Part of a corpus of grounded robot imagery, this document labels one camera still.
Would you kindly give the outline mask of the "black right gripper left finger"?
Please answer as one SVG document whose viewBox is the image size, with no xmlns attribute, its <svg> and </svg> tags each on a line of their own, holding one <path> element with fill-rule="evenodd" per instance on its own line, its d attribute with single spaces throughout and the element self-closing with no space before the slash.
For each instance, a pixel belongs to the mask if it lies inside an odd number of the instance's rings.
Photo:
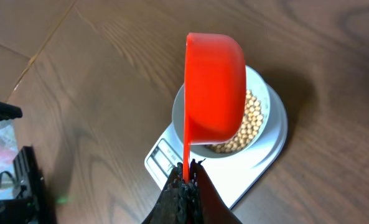
<svg viewBox="0 0 369 224">
<path fill-rule="evenodd" d="M 185 196 L 185 183 L 182 178 L 183 165 L 178 162 L 171 170 L 156 204 L 142 221 L 142 224 L 187 223 L 188 206 Z"/>
</svg>

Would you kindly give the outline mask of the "red measuring scoop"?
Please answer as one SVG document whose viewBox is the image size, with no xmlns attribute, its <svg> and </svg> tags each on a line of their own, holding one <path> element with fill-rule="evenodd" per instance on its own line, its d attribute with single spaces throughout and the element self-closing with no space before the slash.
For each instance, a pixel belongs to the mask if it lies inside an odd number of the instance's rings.
<svg viewBox="0 0 369 224">
<path fill-rule="evenodd" d="M 190 147 L 220 144 L 240 127 L 246 95 L 243 50 L 223 34 L 187 35 L 184 71 L 183 179 L 190 181 Z"/>
</svg>

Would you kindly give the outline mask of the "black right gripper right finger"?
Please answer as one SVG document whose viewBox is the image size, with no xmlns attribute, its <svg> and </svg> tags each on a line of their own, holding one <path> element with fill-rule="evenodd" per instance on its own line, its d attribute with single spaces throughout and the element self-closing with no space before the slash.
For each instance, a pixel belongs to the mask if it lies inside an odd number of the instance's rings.
<svg viewBox="0 0 369 224">
<path fill-rule="evenodd" d="M 241 224 L 240 220 L 223 203 L 201 163 L 202 161 L 197 162 L 193 159 L 190 163 L 190 173 L 195 178 L 199 189 L 203 222 L 206 224 Z"/>
</svg>

